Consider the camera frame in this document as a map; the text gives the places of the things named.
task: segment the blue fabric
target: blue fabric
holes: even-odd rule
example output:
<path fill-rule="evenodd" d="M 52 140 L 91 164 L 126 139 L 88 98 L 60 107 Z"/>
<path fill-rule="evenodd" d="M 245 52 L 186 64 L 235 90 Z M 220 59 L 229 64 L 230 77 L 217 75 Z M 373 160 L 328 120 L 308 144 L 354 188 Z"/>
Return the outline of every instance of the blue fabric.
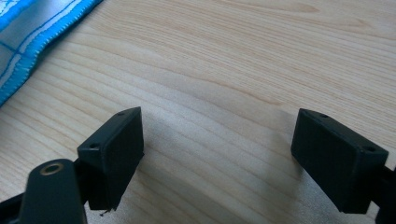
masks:
<path fill-rule="evenodd" d="M 0 0 L 0 106 L 27 80 L 40 52 L 102 0 Z"/>

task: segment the light wooden surface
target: light wooden surface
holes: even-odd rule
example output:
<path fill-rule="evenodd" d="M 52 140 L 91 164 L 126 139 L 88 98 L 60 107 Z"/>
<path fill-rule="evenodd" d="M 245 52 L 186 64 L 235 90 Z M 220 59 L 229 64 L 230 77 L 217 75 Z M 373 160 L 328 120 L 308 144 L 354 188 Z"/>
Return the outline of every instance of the light wooden surface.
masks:
<path fill-rule="evenodd" d="M 290 155 L 298 108 L 396 165 L 394 0 L 106 0 L 0 108 L 0 201 L 112 114 L 143 111 L 120 207 L 90 223 L 373 223 L 340 214 Z"/>

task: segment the blue towel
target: blue towel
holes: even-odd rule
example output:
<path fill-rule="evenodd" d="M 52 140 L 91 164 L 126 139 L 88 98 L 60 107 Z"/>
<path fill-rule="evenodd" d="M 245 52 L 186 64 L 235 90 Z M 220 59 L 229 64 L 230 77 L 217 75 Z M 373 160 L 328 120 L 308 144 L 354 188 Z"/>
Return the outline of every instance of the blue towel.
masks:
<path fill-rule="evenodd" d="M 27 80 L 40 52 L 102 0 L 0 0 L 0 106 Z"/>

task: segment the black clamp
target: black clamp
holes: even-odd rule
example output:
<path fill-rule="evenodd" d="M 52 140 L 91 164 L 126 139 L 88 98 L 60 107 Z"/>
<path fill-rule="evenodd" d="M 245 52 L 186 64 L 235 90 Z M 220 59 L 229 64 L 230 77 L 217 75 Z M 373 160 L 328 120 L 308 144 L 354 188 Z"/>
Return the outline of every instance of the black clamp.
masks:
<path fill-rule="evenodd" d="M 91 210 L 116 210 L 142 159 L 140 107 L 121 111 L 78 147 L 78 159 L 48 161 L 23 194 L 0 203 L 0 224 L 87 223 Z"/>
<path fill-rule="evenodd" d="M 291 154 L 340 212 L 365 214 L 373 201 L 376 223 L 396 223 L 396 174 L 388 152 L 335 119 L 300 109 Z"/>

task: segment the black rectangular block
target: black rectangular block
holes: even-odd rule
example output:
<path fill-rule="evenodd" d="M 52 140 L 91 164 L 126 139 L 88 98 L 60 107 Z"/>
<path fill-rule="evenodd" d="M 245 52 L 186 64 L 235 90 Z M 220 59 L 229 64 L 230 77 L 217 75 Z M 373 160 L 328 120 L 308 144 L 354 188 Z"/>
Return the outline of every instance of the black rectangular block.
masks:
<path fill-rule="evenodd" d="M 365 214 L 388 152 L 326 115 L 300 109 L 291 153 L 340 212 Z"/>

